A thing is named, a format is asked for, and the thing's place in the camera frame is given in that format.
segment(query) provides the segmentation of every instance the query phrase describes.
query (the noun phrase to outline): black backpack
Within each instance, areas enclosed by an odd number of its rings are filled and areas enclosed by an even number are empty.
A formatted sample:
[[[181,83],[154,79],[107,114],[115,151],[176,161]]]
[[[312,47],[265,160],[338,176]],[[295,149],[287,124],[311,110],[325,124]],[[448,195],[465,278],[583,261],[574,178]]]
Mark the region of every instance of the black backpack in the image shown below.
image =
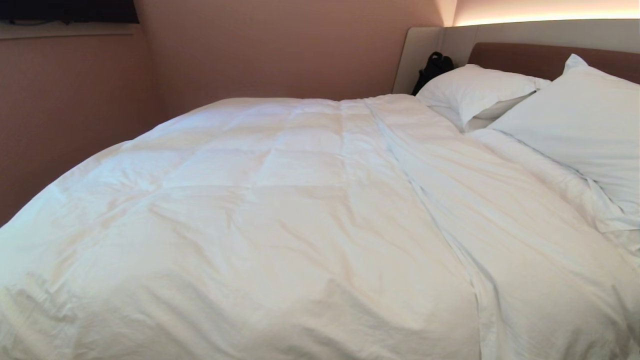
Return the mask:
[[[415,88],[413,88],[413,92],[411,94],[413,96],[418,95],[426,83],[433,80],[433,78],[438,75],[449,72],[454,68],[453,60],[451,60],[450,57],[444,56],[437,51],[431,54],[429,61],[427,62],[427,66],[420,70],[420,78],[418,79],[418,83],[415,84]]]

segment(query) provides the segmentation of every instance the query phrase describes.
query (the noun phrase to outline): pink wall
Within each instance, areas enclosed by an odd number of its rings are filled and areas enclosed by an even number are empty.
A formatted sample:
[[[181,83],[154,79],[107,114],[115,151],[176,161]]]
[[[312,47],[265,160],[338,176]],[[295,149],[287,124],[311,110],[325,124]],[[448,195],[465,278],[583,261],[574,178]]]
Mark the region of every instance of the pink wall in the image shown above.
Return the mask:
[[[434,0],[139,0],[171,115],[227,97],[388,94]]]
[[[142,32],[0,40],[0,225],[92,154],[167,120]]]
[[[458,0],[454,25],[638,17],[638,0]]]

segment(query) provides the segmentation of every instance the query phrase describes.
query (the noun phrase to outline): white duvet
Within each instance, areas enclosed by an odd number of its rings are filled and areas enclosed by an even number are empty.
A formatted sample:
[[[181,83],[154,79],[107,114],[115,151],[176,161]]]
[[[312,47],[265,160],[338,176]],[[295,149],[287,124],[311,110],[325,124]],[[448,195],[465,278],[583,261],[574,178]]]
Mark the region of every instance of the white duvet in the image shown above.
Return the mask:
[[[627,255],[413,97],[234,99],[0,229],[0,359],[637,359]]]

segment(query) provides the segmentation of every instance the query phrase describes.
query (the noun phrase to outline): brown headboard panel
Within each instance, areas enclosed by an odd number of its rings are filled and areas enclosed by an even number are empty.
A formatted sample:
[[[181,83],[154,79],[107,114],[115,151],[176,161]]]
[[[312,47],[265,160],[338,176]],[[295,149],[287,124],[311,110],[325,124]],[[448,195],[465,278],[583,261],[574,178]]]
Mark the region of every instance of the brown headboard panel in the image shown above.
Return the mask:
[[[468,63],[555,80],[562,75],[571,54],[579,55],[596,69],[640,84],[640,54],[619,51],[481,42],[474,47]]]

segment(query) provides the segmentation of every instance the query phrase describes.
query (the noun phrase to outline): warm light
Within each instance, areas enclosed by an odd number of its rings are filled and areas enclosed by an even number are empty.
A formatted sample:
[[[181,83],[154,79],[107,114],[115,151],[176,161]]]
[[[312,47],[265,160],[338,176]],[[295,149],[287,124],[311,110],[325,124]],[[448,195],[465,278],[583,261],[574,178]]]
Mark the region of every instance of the warm light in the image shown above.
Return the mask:
[[[528,21],[550,21],[550,20],[584,20],[584,19],[640,19],[638,12],[629,13],[571,13],[571,14],[540,14],[524,15],[517,17],[496,17],[488,19],[461,20],[454,26],[471,26],[483,24],[502,24],[505,22],[528,22]]]

